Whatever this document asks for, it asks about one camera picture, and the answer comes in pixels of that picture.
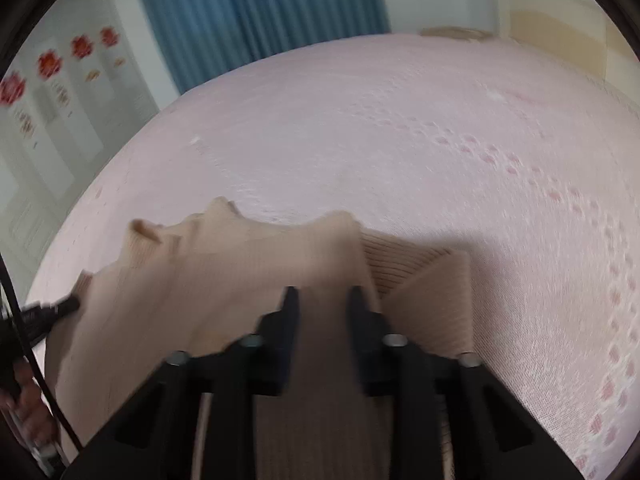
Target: metal screw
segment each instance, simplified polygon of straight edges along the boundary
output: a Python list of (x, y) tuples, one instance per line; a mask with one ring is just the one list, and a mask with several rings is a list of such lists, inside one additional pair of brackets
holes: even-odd
[(166, 359), (166, 362), (171, 366), (182, 366), (183, 364), (186, 364), (189, 359), (191, 359), (191, 356), (187, 352), (182, 352), (178, 350), (172, 353)]
[(249, 334), (242, 338), (240, 344), (245, 348), (259, 348), (264, 343), (264, 339), (262, 339), (261, 335), (258, 334)]
[(475, 352), (465, 352), (458, 356), (458, 362), (465, 368), (476, 368), (482, 364), (482, 359)]
[(409, 340), (402, 334), (387, 334), (382, 338), (385, 346), (399, 347), (406, 346)]

